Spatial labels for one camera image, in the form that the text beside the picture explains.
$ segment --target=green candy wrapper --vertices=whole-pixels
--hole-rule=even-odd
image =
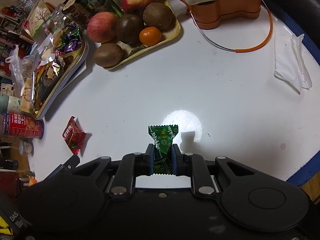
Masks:
[[[173,138],[177,135],[178,125],[149,126],[149,134],[155,140],[155,174],[172,174],[172,163],[168,156]]]

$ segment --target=red snack package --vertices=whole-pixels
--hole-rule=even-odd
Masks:
[[[64,138],[72,153],[78,155],[86,135],[87,134],[85,132],[82,132],[76,125],[75,117],[72,116],[62,134],[62,137]]]

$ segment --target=kiwi fruit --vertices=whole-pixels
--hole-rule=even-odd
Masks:
[[[116,36],[125,44],[134,44],[139,41],[139,34],[143,29],[144,23],[141,17],[125,14],[117,21]]]
[[[112,67],[118,64],[122,58],[122,48],[114,43],[102,44],[93,55],[94,62],[101,67]]]
[[[159,30],[167,29],[174,15],[172,10],[162,3],[150,3],[143,12],[143,21],[148,27],[156,27]]]

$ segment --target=white table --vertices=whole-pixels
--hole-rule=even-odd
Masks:
[[[112,72],[94,64],[90,43],[87,70],[56,98],[43,139],[33,141],[29,162],[39,180],[71,157],[62,132],[72,115],[87,132],[81,164],[144,153],[154,142],[148,126],[161,124],[179,125],[182,136],[173,142],[183,152],[207,160],[225,155],[283,180],[318,152],[320,69],[304,47],[313,87],[299,95],[273,75],[273,37],[260,50],[236,54],[209,44],[189,17],[180,21],[176,40]],[[282,22],[274,25],[284,30]],[[228,21],[206,33],[221,45],[248,48],[268,30],[262,9],[256,20]]]

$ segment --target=red can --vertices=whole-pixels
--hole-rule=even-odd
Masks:
[[[44,122],[22,114],[7,112],[3,118],[3,131],[5,135],[42,139]]]

